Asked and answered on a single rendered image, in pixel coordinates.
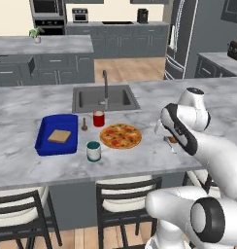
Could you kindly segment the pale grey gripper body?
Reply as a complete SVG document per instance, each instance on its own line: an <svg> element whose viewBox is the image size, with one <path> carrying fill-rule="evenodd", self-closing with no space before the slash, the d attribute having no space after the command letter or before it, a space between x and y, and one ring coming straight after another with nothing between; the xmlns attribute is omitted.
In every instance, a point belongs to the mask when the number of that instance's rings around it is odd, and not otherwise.
<svg viewBox="0 0 237 249"><path fill-rule="evenodd" d="M154 133L157 134L157 131L159 130L159 128L162 126L162 122L161 119L157 120L155 127L154 127Z"/></svg>

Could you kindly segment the red cup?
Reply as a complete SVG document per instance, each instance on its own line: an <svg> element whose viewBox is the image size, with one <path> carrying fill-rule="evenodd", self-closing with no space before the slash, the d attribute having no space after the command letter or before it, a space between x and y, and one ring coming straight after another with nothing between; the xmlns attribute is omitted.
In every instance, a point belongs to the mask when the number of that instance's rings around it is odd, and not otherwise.
<svg viewBox="0 0 237 249"><path fill-rule="evenodd" d="M105 113L103 111L93 112L93 125L96 127L101 127L105 124Z"/></svg>

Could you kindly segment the green plant in white pot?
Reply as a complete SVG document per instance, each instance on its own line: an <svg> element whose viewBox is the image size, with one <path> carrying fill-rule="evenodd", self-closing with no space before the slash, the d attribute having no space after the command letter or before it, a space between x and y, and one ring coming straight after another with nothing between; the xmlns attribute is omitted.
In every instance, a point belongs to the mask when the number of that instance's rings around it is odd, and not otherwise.
<svg viewBox="0 0 237 249"><path fill-rule="evenodd" d="M45 32L45 30L42 27L36 27L36 28L33 28L29 31L29 36L34 39L34 42L36 44L40 44L41 43L40 34L44 33L44 32Z"/></svg>

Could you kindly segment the black hob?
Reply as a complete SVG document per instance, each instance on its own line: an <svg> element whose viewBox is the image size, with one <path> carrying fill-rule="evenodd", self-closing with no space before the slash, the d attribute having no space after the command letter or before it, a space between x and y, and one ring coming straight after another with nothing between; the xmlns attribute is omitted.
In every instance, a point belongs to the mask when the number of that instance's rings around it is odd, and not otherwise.
<svg viewBox="0 0 237 249"><path fill-rule="evenodd" d="M133 25L132 21L101 21L104 25Z"/></svg>

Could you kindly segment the black coffee machine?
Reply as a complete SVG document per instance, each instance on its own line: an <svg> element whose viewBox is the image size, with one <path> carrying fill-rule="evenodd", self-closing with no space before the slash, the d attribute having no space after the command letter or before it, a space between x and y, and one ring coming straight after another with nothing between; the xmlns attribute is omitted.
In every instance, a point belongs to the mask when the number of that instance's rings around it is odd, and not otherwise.
<svg viewBox="0 0 237 249"><path fill-rule="evenodd" d="M137 12L137 22L147 23L148 22L149 11L147 9L139 9Z"/></svg>

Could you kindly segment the grey back wall cupboards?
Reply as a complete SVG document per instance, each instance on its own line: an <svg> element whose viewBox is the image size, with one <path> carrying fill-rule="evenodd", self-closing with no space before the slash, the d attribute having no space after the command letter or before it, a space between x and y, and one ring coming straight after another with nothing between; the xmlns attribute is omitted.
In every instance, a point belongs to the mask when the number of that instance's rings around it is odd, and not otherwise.
<svg viewBox="0 0 237 249"><path fill-rule="evenodd" d="M150 21L140 24L69 22L68 35L90 35L95 58L165 57L168 24Z"/></svg>

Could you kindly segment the dark grey fridge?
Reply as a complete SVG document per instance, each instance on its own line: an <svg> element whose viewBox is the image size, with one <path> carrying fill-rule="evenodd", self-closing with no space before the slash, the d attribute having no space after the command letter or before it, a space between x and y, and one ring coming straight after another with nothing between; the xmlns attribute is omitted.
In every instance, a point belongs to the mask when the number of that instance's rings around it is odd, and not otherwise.
<svg viewBox="0 0 237 249"><path fill-rule="evenodd" d="M219 52L223 0L173 0L165 80L193 78L198 53Z"/></svg>

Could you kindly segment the round pizza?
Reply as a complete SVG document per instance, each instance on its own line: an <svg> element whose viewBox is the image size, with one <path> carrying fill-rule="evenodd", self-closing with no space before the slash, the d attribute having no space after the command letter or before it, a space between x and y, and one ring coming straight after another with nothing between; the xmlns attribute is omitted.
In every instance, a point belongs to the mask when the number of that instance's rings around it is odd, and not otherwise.
<svg viewBox="0 0 237 249"><path fill-rule="evenodd" d="M100 131L101 142L112 149L131 149L142 140L141 131L131 124L111 124Z"/></svg>

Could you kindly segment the black wall oven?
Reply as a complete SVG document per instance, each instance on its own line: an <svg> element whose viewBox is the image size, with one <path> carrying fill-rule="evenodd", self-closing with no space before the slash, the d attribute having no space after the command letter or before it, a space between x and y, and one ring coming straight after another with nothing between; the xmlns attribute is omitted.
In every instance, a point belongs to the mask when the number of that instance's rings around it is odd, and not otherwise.
<svg viewBox="0 0 237 249"><path fill-rule="evenodd" d="M29 0L33 24L44 30L43 36L65 34L67 22L64 0Z"/></svg>

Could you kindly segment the white and teal mug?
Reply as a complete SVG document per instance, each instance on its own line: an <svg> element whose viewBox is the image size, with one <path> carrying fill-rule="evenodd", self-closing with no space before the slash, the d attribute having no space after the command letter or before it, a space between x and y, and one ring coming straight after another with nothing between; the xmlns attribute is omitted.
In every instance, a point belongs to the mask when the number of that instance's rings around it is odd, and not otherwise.
<svg viewBox="0 0 237 249"><path fill-rule="evenodd" d="M89 141L86 144L86 156L89 161L99 161L101 159L101 146L97 141Z"/></svg>

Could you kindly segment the grey side cupboards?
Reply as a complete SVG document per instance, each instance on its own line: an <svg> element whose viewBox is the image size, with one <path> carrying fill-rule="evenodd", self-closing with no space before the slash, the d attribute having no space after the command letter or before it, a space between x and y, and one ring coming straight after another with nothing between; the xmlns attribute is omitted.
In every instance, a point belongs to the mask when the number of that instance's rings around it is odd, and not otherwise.
<svg viewBox="0 0 237 249"><path fill-rule="evenodd" d="M237 77L237 61L226 53L199 53L194 77Z"/></svg>

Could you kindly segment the brown bread slice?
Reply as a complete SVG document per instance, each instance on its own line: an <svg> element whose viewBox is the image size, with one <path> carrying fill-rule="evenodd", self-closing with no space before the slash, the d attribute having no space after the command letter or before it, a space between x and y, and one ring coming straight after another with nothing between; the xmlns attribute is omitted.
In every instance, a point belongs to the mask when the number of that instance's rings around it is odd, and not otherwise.
<svg viewBox="0 0 237 249"><path fill-rule="evenodd" d="M68 130L58 130L55 129L52 134L49 136L48 140L50 142L55 143L65 143L69 137L71 136L71 132Z"/></svg>

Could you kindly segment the black chair with cream cushion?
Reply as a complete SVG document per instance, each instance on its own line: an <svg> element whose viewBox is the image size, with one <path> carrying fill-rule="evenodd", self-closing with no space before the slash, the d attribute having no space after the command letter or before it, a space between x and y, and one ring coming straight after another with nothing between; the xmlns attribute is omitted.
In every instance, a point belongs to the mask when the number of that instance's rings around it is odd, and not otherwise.
<svg viewBox="0 0 237 249"><path fill-rule="evenodd" d="M220 188L206 169L187 171L184 176L183 185L186 186L187 182L204 189L209 196L220 198Z"/></svg>
<svg viewBox="0 0 237 249"><path fill-rule="evenodd" d="M148 193L159 190L160 176L151 175L101 180L95 183L99 249L104 249L104 229L119 227L123 249L130 249L125 231L126 225L135 225L139 234L140 224L152 223L151 235L156 232L157 220L152 218L145 207Z"/></svg>
<svg viewBox="0 0 237 249"><path fill-rule="evenodd" d="M0 191L0 242L14 240L18 249L33 249L41 236L52 249L49 228L62 245L48 187Z"/></svg>

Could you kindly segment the grey island cupboards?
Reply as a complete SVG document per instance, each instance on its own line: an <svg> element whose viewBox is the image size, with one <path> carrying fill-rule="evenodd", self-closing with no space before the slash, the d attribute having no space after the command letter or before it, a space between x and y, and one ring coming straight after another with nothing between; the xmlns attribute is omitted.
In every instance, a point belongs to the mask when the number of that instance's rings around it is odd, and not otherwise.
<svg viewBox="0 0 237 249"><path fill-rule="evenodd" d="M64 85L94 82L92 53L12 55L31 55L34 58L35 69L29 77L0 74L0 87Z"/></svg>

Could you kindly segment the grey metal tap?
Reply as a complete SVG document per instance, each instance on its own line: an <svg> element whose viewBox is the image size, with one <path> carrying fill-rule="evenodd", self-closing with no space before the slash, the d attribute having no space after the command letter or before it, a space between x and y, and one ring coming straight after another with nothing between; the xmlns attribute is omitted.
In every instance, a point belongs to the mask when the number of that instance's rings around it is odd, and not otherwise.
<svg viewBox="0 0 237 249"><path fill-rule="evenodd" d="M109 96L108 96L108 77L107 77L107 71L103 70L102 72L102 77L104 79L104 99L102 101L99 102L99 105L104 105L105 106L105 110L108 110L108 105L109 105Z"/></svg>

